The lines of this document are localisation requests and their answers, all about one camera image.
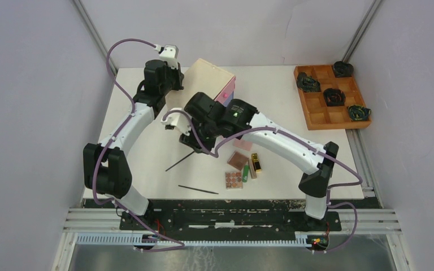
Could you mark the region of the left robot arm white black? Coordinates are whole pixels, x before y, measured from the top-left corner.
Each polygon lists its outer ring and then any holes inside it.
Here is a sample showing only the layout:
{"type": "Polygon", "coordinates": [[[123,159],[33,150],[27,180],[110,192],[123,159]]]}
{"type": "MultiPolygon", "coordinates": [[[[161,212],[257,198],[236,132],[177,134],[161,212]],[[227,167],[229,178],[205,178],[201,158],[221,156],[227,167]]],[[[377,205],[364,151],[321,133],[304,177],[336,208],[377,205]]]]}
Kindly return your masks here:
{"type": "Polygon", "coordinates": [[[179,63],[146,62],[144,79],[130,98],[127,116],[100,143],[88,143],[83,149],[86,188],[92,190],[94,197],[105,195],[134,213],[134,223],[144,230],[154,225],[155,214],[148,210],[149,200],[132,185],[127,154],[140,134],[159,115],[166,104],[166,95],[184,88],[183,79],[179,63]]]}

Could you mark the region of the cream drawer organizer cabinet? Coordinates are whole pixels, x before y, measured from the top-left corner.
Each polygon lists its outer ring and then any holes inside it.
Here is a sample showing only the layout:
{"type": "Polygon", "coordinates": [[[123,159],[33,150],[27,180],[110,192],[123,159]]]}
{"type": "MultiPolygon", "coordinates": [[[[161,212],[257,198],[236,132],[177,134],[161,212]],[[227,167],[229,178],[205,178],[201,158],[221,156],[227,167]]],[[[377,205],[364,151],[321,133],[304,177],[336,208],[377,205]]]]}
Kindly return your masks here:
{"type": "Polygon", "coordinates": [[[198,59],[184,72],[181,104],[186,105],[197,92],[203,92],[215,100],[222,89],[232,82],[236,88],[236,76],[233,73],[204,59],[198,59]]]}

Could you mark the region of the pink drawer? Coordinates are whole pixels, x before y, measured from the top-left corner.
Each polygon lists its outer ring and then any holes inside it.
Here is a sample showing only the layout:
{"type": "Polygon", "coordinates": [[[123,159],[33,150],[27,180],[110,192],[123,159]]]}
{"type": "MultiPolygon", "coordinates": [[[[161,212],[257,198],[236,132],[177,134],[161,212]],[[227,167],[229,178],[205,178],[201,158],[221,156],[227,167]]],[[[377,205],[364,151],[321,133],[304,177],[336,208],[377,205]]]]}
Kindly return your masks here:
{"type": "Polygon", "coordinates": [[[233,99],[235,91],[235,84],[229,83],[215,98],[215,101],[219,102],[223,106],[227,106],[228,103],[233,99]]]}

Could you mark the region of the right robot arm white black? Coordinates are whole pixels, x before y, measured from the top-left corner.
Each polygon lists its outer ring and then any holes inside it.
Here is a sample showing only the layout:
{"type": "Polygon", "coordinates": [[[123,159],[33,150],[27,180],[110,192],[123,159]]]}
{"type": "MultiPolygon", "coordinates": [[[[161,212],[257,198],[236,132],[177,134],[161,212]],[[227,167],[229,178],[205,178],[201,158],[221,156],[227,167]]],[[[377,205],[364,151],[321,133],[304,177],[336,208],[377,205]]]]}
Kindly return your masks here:
{"type": "Polygon", "coordinates": [[[327,188],[333,173],[338,145],[308,141],[275,124],[251,104],[232,99],[227,106],[203,92],[193,95],[175,113],[171,125],[181,133],[179,141],[197,153],[217,150],[218,137],[239,138],[263,147],[302,171],[298,188],[305,194],[304,224],[319,230],[327,222],[327,188]]]}

